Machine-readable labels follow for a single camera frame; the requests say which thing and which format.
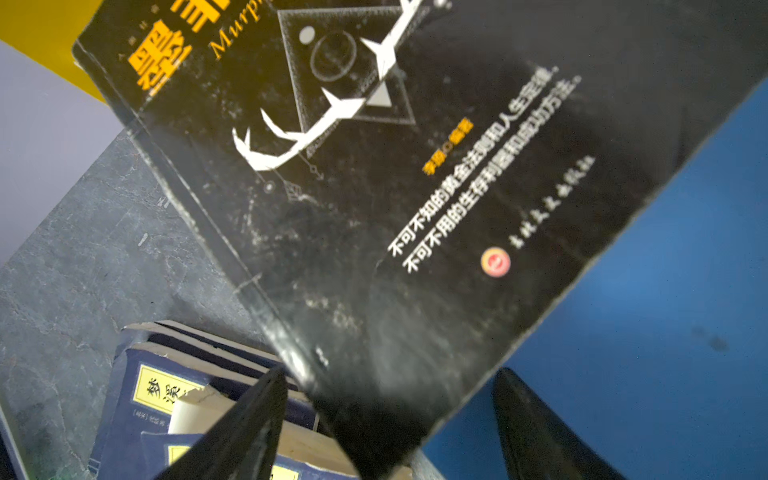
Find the yellow object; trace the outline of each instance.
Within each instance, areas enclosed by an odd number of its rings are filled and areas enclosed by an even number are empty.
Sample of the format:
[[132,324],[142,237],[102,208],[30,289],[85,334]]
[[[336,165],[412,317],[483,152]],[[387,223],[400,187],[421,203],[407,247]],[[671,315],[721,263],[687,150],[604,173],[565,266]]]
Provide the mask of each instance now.
[[275,465],[272,467],[272,476],[270,478],[272,480],[299,480],[299,472]]
[[192,447],[186,445],[169,445],[168,446],[168,466],[173,465],[176,461],[184,456],[185,453]]
[[134,402],[170,415],[176,399],[190,390],[202,389],[202,385],[189,382],[181,377],[142,365],[136,381]]
[[101,0],[0,0],[0,40],[104,101],[71,53],[100,4]]

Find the yellow label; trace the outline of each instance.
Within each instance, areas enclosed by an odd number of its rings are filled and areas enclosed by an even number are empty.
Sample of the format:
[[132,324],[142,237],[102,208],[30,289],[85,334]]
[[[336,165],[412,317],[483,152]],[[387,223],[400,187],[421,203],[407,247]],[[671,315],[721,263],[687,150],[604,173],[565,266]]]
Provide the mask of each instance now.
[[[168,466],[171,466],[181,456],[187,453],[191,447],[186,445],[169,445],[168,446]],[[294,472],[288,468],[279,467],[277,465],[272,467],[272,475],[270,480],[299,480],[299,472]]]
[[277,465],[272,467],[272,475],[270,480],[299,480],[299,472],[294,472],[288,468],[278,467]]
[[189,382],[150,366],[142,365],[136,382],[134,402],[170,415],[176,399],[190,390],[202,389],[202,385]]
[[168,466],[173,465],[181,456],[187,453],[190,447],[186,445],[169,445],[168,446]]

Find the black book cover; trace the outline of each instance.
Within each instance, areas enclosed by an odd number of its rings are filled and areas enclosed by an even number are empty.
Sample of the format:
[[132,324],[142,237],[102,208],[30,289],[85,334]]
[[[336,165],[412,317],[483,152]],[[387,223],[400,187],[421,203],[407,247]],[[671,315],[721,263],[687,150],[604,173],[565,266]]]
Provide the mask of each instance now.
[[509,478],[625,480],[511,369],[496,374],[493,406]]
[[764,25],[758,1],[106,0],[74,55],[383,478],[763,78]]

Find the worn book cover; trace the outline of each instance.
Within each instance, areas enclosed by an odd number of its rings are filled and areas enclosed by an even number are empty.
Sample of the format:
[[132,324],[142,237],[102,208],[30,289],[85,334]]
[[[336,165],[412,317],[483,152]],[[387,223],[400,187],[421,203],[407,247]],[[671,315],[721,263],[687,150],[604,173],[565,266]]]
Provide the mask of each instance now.
[[757,1],[105,0],[74,55],[384,478],[763,78],[764,25]]
[[173,320],[161,320],[157,324],[164,326],[165,328],[175,330],[179,333],[183,333],[185,336],[205,342],[217,349],[221,349],[225,352],[232,353],[239,356],[242,359],[249,362],[256,363],[268,369],[275,366],[281,366],[283,361],[279,357],[263,350],[254,349],[253,347],[243,345],[241,343],[233,342],[232,340],[225,339],[223,337],[204,332],[192,328],[191,326],[184,325],[183,323],[174,322]]
[[[188,336],[186,333],[181,332],[180,329],[171,329],[154,322],[134,323],[124,327],[120,332],[120,340],[115,351],[115,357],[118,357],[123,351],[136,343],[152,342],[254,379],[259,379],[270,368],[280,364],[275,362],[273,356],[266,352],[262,352],[262,356],[249,353],[248,358],[243,358],[239,353],[245,353],[246,350],[237,350],[237,353],[231,353],[228,350],[219,348],[213,340],[200,336],[197,337],[207,341]],[[243,348],[248,348],[250,352],[258,352],[258,350],[251,349],[250,347],[243,346]],[[288,389],[290,390],[289,402],[307,402],[304,394],[299,392],[296,380],[289,377],[287,382]]]
[[[203,435],[199,433],[181,435],[142,433],[141,446],[147,466],[146,480],[157,477],[163,470],[173,465],[202,437]],[[355,478],[357,477],[277,455],[270,480],[354,480]]]

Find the orange chinese character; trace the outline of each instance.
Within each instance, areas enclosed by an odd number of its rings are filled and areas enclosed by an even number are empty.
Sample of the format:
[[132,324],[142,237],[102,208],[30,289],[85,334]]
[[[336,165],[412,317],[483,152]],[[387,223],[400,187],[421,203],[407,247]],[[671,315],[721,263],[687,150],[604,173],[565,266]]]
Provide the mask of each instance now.
[[191,51],[191,45],[184,47],[184,37],[180,31],[171,31],[162,20],[158,20],[139,48],[128,58],[128,63],[139,74],[137,83],[143,90],[151,88],[149,95],[153,97]]
[[424,167],[422,168],[425,174],[427,175],[434,175],[435,174],[435,164],[432,163],[432,161],[428,161],[424,164]]
[[451,136],[448,137],[448,139],[451,141],[452,144],[458,145],[461,143],[462,140],[464,140],[464,137],[466,137],[466,133],[459,130],[458,128],[455,129],[453,132],[451,132]]
[[432,154],[432,158],[430,158],[429,160],[433,162],[435,166],[439,167],[445,161],[445,152],[443,152],[442,150],[438,150],[434,154]]
[[464,120],[462,120],[462,121],[460,121],[460,122],[458,123],[458,129],[459,129],[459,130],[461,130],[461,131],[463,131],[463,132],[464,132],[464,133],[466,133],[466,134],[468,134],[468,133],[469,133],[469,131],[470,131],[470,130],[472,129],[472,127],[474,127],[474,126],[475,126],[475,124],[473,124],[471,121],[469,121],[469,120],[468,120],[468,119],[466,119],[466,118],[465,118]]
[[[192,31],[198,33],[200,29],[205,25],[206,20],[210,20],[211,23],[216,23],[221,14],[210,4],[208,0],[176,0],[170,7],[172,12],[178,12],[181,8],[181,4],[187,2],[187,6],[182,10],[181,17],[187,21],[188,24],[194,26]],[[226,10],[230,6],[230,0],[214,0],[219,8]]]

